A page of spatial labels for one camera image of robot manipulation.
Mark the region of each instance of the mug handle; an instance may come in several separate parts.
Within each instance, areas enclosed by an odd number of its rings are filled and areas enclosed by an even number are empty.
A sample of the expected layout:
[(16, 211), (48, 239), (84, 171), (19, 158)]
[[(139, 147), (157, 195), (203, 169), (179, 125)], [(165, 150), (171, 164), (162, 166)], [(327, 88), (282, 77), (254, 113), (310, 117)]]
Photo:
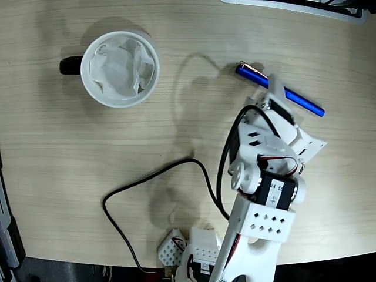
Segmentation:
[(80, 75), (82, 56), (67, 57), (60, 61), (62, 75)]

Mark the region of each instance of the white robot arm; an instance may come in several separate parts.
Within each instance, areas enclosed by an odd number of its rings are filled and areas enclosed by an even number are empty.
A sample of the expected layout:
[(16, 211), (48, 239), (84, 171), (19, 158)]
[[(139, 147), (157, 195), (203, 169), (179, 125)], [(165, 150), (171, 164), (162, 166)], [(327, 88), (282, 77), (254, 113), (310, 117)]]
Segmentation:
[(248, 112), (230, 147), (231, 188), (237, 193), (223, 243), (214, 230), (192, 228), (176, 281), (271, 282), (278, 252), (295, 219), (290, 203), (301, 204), (304, 166), (326, 142), (311, 137), (295, 123), (284, 88), (273, 75), (258, 106), (280, 138), (257, 113)]

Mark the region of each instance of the white plastic part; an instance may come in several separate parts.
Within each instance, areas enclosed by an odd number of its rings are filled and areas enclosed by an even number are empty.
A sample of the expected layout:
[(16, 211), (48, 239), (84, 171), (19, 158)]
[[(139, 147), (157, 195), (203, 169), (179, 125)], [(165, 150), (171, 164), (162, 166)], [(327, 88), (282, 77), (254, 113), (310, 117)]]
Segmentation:
[[(291, 209), (262, 206), (237, 195), (210, 282), (233, 281), (241, 274), (247, 281), (271, 282), (280, 246), (287, 240), (295, 216)], [(240, 240), (227, 262), (238, 235)], [(251, 237), (258, 240), (249, 244)]]
[[(238, 134), (240, 142), (239, 151), (234, 165), (230, 167), (235, 169), (239, 162), (244, 163), (245, 170), (243, 175), (244, 177), (249, 175), (248, 182), (241, 183), (241, 187), (245, 193), (253, 194), (259, 185), (260, 168), (257, 165), (257, 156), (291, 156), (298, 160), (298, 156), (294, 150), (270, 131), (241, 123), (238, 126)], [(267, 169), (274, 173), (286, 174), (294, 165), (295, 161), (291, 159), (273, 160), (268, 163)]]
[(242, 4), (242, 5), (253, 5), (253, 6), (263, 6), (263, 7), (270, 7), (270, 8), (277, 8), (277, 9), (283, 9), (283, 10), (290, 10), (290, 11), (296, 11), (296, 12), (303, 12), (313, 15), (319, 15), (319, 16), (326, 16), (329, 18), (334, 19), (340, 19), (342, 21), (348, 21), (353, 22), (357, 24), (363, 24), (365, 20), (367, 19), (367, 11), (362, 10), (361, 18), (356, 18), (354, 16), (344, 15), (340, 13), (336, 13), (333, 11), (323, 10), (323, 9), (317, 9), (317, 8), (311, 8), (303, 5), (296, 5), (296, 4), (290, 4), (290, 3), (284, 3), (284, 2), (278, 2), (278, 1), (266, 1), (266, 0), (221, 0), (225, 3), (231, 3), (231, 4)]
[[(270, 90), (273, 89), (277, 94), (269, 91), (258, 103), (276, 126), (281, 138), (273, 135), (269, 126), (259, 119), (258, 114), (249, 111), (238, 126), (239, 149), (229, 167), (233, 172), (231, 188), (237, 190), (241, 187), (247, 194), (253, 194), (260, 184), (258, 156), (283, 155), (306, 164), (326, 145), (325, 141), (311, 137), (298, 124), (288, 123), (282, 116), (268, 108), (268, 102), (273, 100), (293, 116), (285, 103), (286, 99), (279, 93), (282, 88), (281, 83), (274, 76), (271, 79), (273, 81)], [(250, 103), (253, 101), (247, 98), (245, 105)], [(270, 161), (266, 169), (285, 175), (291, 170), (292, 165), (294, 161), (290, 159), (279, 159)], [(299, 169), (291, 178), (296, 181), (297, 188), (293, 195), (293, 203), (301, 204), (306, 196), (306, 183), (299, 175)], [(265, 206), (249, 201), (244, 194), (237, 195), (223, 244), (219, 243), (214, 230), (192, 228), (191, 242), (183, 253), (181, 265), (177, 269), (176, 281), (195, 282), (192, 273), (187, 272), (188, 259), (193, 255), (193, 261), (201, 263), (202, 266), (215, 263), (210, 282), (230, 282), (239, 275), (245, 275), (247, 281), (272, 282), (279, 249), (288, 239), (296, 217), (292, 209), (277, 209), (275, 199), (272, 199), (274, 202), (269, 203), (271, 193), (276, 193), (274, 196), (277, 199), (280, 197), (282, 189), (278, 189), (279, 187), (283, 188), (276, 183), (273, 187), (274, 191), (269, 191)], [(250, 238), (256, 238), (257, 241), (250, 244)]]
[(238, 162), (231, 178), (231, 188), (233, 190), (241, 188), (243, 192), (253, 194), (260, 184), (259, 178), (260, 169), (257, 165), (248, 165), (244, 168), (244, 163)]
[(187, 276), (187, 263), (190, 255), (193, 255), (193, 262), (201, 264), (202, 271), (206, 271), (209, 266), (215, 265), (219, 255), (221, 242), (213, 229), (203, 230), (192, 227), (189, 237), (190, 244), (186, 247), (182, 262), (176, 270), (176, 281), (178, 282), (195, 281)]
[(309, 162), (325, 145), (326, 141), (311, 137), (308, 133), (297, 128), (297, 137), (290, 143), (290, 146), (299, 156), (303, 163)]
[(303, 204), (304, 200), (306, 199), (305, 197), (307, 194), (306, 181), (300, 175), (295, 175), (294, 177), (297, 183), (298, 191), (293, 200), (293, 204)]
[(183, 252), (176, 244), (179, 244), (183, 250), (187, 245), (187, 240), (179, 229), (173, 229), (158, 248), (158, 258), (164, 266), (180, 265)]
[(295, 220), (295, 211), (251, 203), (240, 234), (276, 242), (286, 242)]

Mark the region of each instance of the blue pen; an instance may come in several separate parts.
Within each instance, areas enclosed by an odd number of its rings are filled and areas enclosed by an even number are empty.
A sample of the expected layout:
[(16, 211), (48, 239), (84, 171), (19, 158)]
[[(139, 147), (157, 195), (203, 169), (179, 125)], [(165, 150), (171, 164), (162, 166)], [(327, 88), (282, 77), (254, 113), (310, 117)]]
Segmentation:
[[(268, 88), (269, 86), (269, 79), (268, 77), (259, 72), (257, 69), (252, 68), (250, 65), (241, 62), (235, 70), (235, 73), (241, 75), (244, 78), (250, 79), (253, 82), (261, 85), (262, 87)], [(316, 104), (312, 103), (311, 101), (307, 100), (306, 98), (300, 96), (298, 93), (290, 90), (289, 88), (284, 88), (286, 98), (288, 100), (293, 101), (294, 103), (306, 108), (307, 110), (313, 112), (314, 114), (323, 117), (325, 115), (325, 110), (321, 107), (317, 106)]]

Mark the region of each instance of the black wire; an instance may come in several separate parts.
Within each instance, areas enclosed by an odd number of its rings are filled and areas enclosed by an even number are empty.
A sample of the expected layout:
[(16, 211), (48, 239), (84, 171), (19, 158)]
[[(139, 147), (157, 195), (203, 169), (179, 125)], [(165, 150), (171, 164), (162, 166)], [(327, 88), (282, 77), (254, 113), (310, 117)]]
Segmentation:
[(229, 220), (230, 216), (229, 214), (225, 211), (222, 203), (222, 196), (221, 196), (221, 186), (222, 186), (222, 176), (223, 176), (223, 169), (224, 165), (226, 164), (226, 157), (230, 149), (230, 143), (233, 141), (233, 136), (235, 132), (237, 131), (237, 127), (239, 123), (241, 122), (243, 116), (249, 111), (249, 110), (254, 110), (258, 114), (260, 114), (263, 119), (266, 121), (266, 123), (269, 125), (271, 131), (273, 132), (274, 135), (276, 135), (278, 138), (280, 138), (280, 135), (278, 134), (277, 129), (274, 127), (273, 123), (269, 119), (269, 117), (257, 106), (254, 105), (247, 105), (244, 108), (241, 109), (237, 117), (235, 118), (235, 121), (230, 129), (229, 135), (227, 137), (227, 140), (224, 144), (224, 148), (222, 151), (221, 159), (219, 161), (219, 167), (218, 167), (218, 174), (217, 174), (217, 207), (220, 210), (221, 214), (224, 216), (225, 219)]
[(191, 159), (191, 158), (188, 158), (188, 159), (182, 159), (182, 160), (178, 160), (176, 162), (173, 162), (171, 163), (170, 165), (152, 173), (151, 175), (143, 178), (143, 179), (140, 179), (136, 182), (133, 182), (129, 185), (126, 185), (124, 187), (121, 187), (121, 188), (118, 188), (118, 189), (115, 189), (114, 191), (110, 192), (109, 194), (107, 194), (103, 200), (102, 200), (102, 207), (103, 207), (103, 211), (105, 212), (108, 220), (111, 222), (111, 224), (114, 226), (114, 228), (116, 229), (116, 231), (120, 234), (120, 236), (122, 236), (123, 240), (125, 241), (125, 243), (127, 244), (128, 248), (129, 248), (129, 251), (133, 257), (133, 259), (135, 260), (135, 263), (137, 265), (137, 267), (144, 273), (155, 273), (153, 271), (146, 271), (142, 268), (142, 266), (140, 265), (138, 259), (137, 259), (137, 256), (136, 256), (136, 253), (131, 245), (131, 243), (129, 242), (129, 240), (127, 239), (127, 237), (124, 235), (123, 231), (120, 229), (120, 227), (118, 226), (118, 224), (114, 221), (114, 219), (111, 217), (111, 215), (109, 214), (108, 210), (107, 210), (107, 207), (106, 207), (106, 202), (109, 198), (111, 198), (112, 196), (120, 193), (120, 192), (123, 192), (129, 188), (132, 188), (132, 187), (135, 187), (137, 185), (140, 185), (144, 182), (147, 182), (149, 181), (150, 179), (153, 179), (159, 175), (161, 175), (162, 173), (176, 167), (176, 166), (180, 166), (184, 163), (195, 163), (197, 165), (199, 165), (199, 167), (201, 168), (203, 174), (204, 174), (204, 177), (205, 177), (205, 181), (206, 181), (206, 184), (207, 184), (207, 188), (209, 190), (209, 194), (210, 194), (210, 197), (212, 197), (211, 199), (214, 201), (215, 205), (219, 208), (218, 206), (218, 203), (217, 203), (217, 199), (216, 197), (214, 196), (214, 192), (213, 192), (213, 189), (212, 189), (212, 186), (210, 184), (210, 179), (209, 179), (209, 175), (204, 167), (204, 165), (199, 161), (199, 160), (196, 160), (196, 159)]

